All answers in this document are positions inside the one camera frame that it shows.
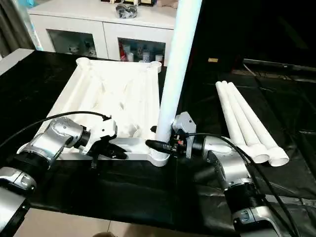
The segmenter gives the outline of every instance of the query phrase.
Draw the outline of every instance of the small box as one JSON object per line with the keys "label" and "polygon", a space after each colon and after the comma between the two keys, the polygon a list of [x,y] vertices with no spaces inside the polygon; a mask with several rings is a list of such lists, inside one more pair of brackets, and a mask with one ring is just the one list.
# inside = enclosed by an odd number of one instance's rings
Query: small box
{"label": "small box", "polygon": [[[120,3],[121,0],[115,0],[115,3]],[[125,0],[124,3],[129,3],[129,4],[134,4],[134,0]],[[140,5],[145,5],[145,6],[153,6],[155,4],[155,0],[139,0]]]}

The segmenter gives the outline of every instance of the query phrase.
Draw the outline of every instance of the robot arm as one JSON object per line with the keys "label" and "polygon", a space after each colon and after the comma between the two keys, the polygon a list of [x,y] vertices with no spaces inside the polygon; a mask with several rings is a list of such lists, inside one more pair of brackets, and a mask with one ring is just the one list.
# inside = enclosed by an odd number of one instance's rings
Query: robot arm
{"label": "robot arm", "polygon": [[[15,234],[29,209],[27,194],[36,188],[65,147],[80,148],[82,153],[97,158],[104,147],[114,146],[108,141],[114,139],[116,133],[116,124],[111,119],[86,131],[84,126],[60,117],[52,120],[45,132],[20,148],[18,154],[0,168],[0,236]],[[122,157],[125,150],[116,148],[115,151],[110,153],[117,158]]]}
{"label": "robot arm", "polygon": [[[194,133],[196,125],[187,112],[178,115],[172,125],[177,134]],[[212,136],[187,137],[175,135],[170,143],[147,140],[146,144],[164,153],[185,153],[202,156],[215,168],[216,177],[232,213],[234,228],[242,237],[281,237],[281,232],[263,196],[257,191],[244,160],[225,141]]]}

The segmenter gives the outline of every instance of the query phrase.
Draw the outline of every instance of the tile floor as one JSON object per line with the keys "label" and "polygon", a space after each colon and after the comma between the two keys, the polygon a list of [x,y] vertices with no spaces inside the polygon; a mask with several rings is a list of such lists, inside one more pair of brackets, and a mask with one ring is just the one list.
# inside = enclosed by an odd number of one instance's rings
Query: tile floor
{"label": "tile floor", "polygon": [[14,237],[93,237],[106,232],[116,237],[206,237],[37,209],[30,209]]}

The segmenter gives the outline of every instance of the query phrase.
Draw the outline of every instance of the dark background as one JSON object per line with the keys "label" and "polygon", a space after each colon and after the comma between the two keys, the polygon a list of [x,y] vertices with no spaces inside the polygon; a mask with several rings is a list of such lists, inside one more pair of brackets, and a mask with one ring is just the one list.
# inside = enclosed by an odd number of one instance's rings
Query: dark background
{"label": "dark background", "polygon": [[315,66],[313,9],[308,0],[204,0],[190,70],[230,72],[243,58]]}

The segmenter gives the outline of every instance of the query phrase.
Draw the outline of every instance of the gray curtain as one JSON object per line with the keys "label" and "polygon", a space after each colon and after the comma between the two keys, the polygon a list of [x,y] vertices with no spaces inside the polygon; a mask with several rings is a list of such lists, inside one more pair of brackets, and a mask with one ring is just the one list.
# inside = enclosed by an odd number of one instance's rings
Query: gray curtain
{"label": "gray curtain", "polygon": [[5,57],[18,48],[35,49],[12,0],[0,0],[0,54]]}

